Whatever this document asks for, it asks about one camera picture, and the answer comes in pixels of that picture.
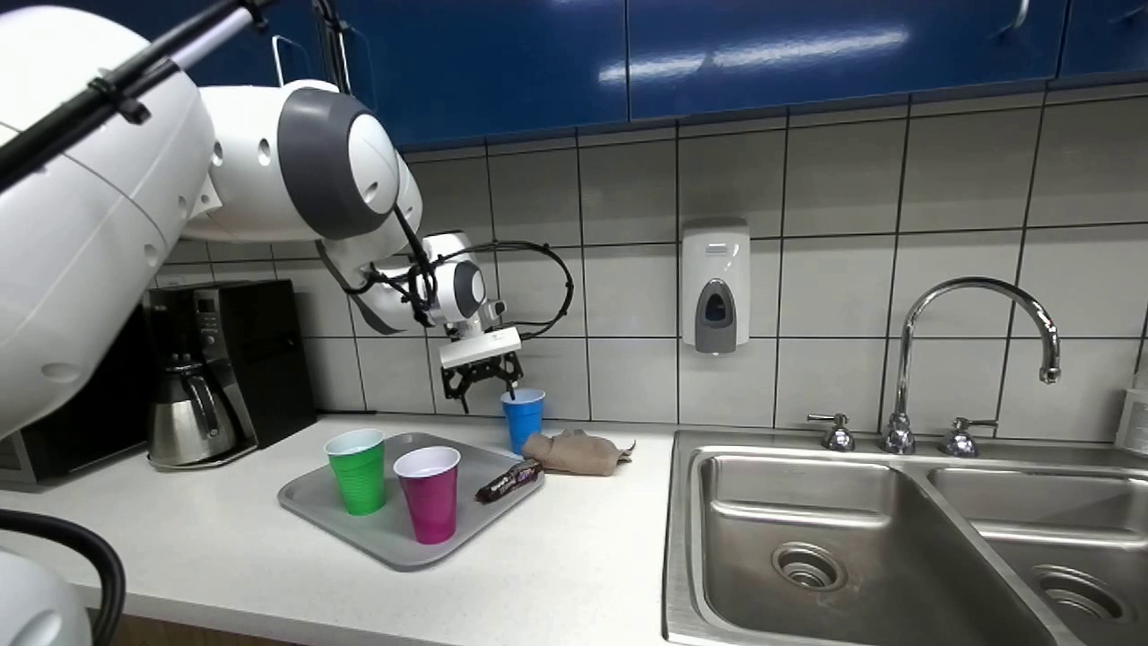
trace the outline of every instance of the stainless steel sink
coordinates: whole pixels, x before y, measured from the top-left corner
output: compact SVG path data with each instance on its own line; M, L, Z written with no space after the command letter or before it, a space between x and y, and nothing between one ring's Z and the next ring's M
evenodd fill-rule
M1148 643L1143 476L942 466L931 483L1082 643Z
M1065 454L1090 473L1061 469ZM1148 643L1143 473L1110 451L985 449L967 463L677 435L664 634Z

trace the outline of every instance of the faucet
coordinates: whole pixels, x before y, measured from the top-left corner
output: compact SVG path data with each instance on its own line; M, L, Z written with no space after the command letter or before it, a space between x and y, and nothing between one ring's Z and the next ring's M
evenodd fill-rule
M962 287L980 287L980 290L996 290L1013 300L1020 300L1045 341L1045 362L1041 362L1041 379L1052 385L1061 376L1061 338L1046 314L1046 308L1021 287L1004 283L1004 278L989 278L989 275L959 275L959 278L942 278L931 290L924 290L904 314L904 329L899 329L899 365L895 365L895 409L888 416L888 426L884 435L887 451L915 451L915 438L911 438L911 418L906 418L906 353L911 353L911 326L919 321L923 308L929 308L940 295L948 290L962 290Z

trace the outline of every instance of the kitchen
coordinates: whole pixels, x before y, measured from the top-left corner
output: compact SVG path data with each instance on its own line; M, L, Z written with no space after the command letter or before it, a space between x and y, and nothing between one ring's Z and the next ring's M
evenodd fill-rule
M428 607L441 595L441 586L461 579L467 595L461 587L441 595L448 607L506 618L495 603L518 603L520 595L482 587L469 579L498 582L498 561L526 561L509 573L544 573L543 557L509 545L520 538L555 545L553 557L571 545L571 561L595 557L591 568L579 564L579 569L595 569L598 582L579 579L571 564L555 568L553 586L525 582L538 595L562 586L571 595L555 595L565 613L543 613L544 599L531 599L538 607L520 613L536 613L538 623L536 630L525 627L520 643L661 643L671 429L762 435L768 426L806 426L817 438L821 426L811 426L806 416L846 414L850 429L870 442L894 409L906 304L951 275L996 275L1037 295L1061 329L1065 371L1057 385L1041 385L1037 326L996 295L953 295L929 308L919 326L911 357L919 435L942 435L953 416L973 416L996 418L989 438L1001 442L1112 443L1124 386L1137 379L1143 341L1148 287L1137 275L1148 269L1148 217L1141 214L1148 205L1141 182L1148 87L1133 75L1093 79L996 83L992 93L953 95L899 93L864 99L864 109L840 109L840 99L826 109L817 95L803 95L801 109L748 110L739 104L720 116L719 109L689 109L693 117L647 117L610 125L614 134L550 129L526 138L478 135L409 150L406 161L428 199L424 231L461 231L478 243L544 239L571 263L574 304L558 326L525 344L520 362L526 385L550 390L553 426L601 423L610 438L638 438L635 463L614 482L553 476L543 499L495 528L501 536L490 531L488 540L473 540L459 552L459 564L443 564L455 569L437 579L429 569L429 582L382 573L272 506L272 490L294 476L284 469L314 463L321 454L319 435L354 423L343 416L284 443L287 454L244 460L217 469L214 482L208 473L154 476L150 496L166 490L170 524L185 512L179 503L203 520L238 520L240 512L226 508L228 503L252 506L244 531L217 524L217 536L189 536L200 540L256 536L244 540L266 549L244 557L266 561L256 579L284 587L284 595L298 582L289 573L272 579L276 564L312 552L319 564L308 564L308 573L321 568L354 569L354 593L377 593L379 607L398 603L388 595L406 595L406 587L409 607ZM728 217L745 222L753 237L753 329L748 344L733 355L698 355L680 344L677 239L684 227ZM448 426L455 438L498 442L498 386L473 386L473 416L461 416L459 400L448 400L437 385L441 338L377 338L304 243L184 243L158 283L262 275L287 275L298 290L321 409L369 414L374 423L393 423L393 429ZM488 257L483 278L506 298L514 319L544 319L558 304L558 271L526 254ZM54 496L60 496L57 512L74 512L128 561L158 568L161 545L141 540L141 552L131 552L128 515L113 506L110 473L94 473L74 490L60 489ZM289 528L294 545L281 552L268 528ZM361 627L357 638L369 638L369 610L337 610L341 603L330 595L321 599L330 607L321 607L289 593L284 607L312 607L312 621L276 618L276 627L244 607L214 618L174 599L147 599L150 586L174 587L170 569L150 568L141 569L143 593L137 607L128 603L128 613L302 643L325 643L314 618L330 618L325 627L343 621ZM213 582L189 582L185 587L184 599L214 607L203 599L214 595ZM555 623L543 627L543 618L558 623L571 618L585 630L553 634ZM514 638L514 630L488 630L482 618L428 630L411 623L400 623L400 630L374 623L374 630L429 643Z

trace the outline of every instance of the white countertop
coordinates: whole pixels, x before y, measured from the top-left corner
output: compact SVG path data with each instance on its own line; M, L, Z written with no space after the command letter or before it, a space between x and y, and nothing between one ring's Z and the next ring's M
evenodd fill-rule
M154 473L128 454L50 490L0 490L3 508L69 515L105 536L128 573L125 613L284 643L498 643L652 646L671 435L595 426L638 442L614 476L544 476L544 489L429 569L379 561L281 508L276 490L321 466L348 426L428 429L506 449L495 418L325 416L223 469ZM70 552L0 531L94 595Z

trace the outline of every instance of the coffee maker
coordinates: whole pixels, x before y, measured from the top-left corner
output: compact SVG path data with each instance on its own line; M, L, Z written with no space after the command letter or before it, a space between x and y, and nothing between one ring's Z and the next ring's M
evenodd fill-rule
M166 287L143 311L161 374L150 466L223 466L319 416L289 278Z

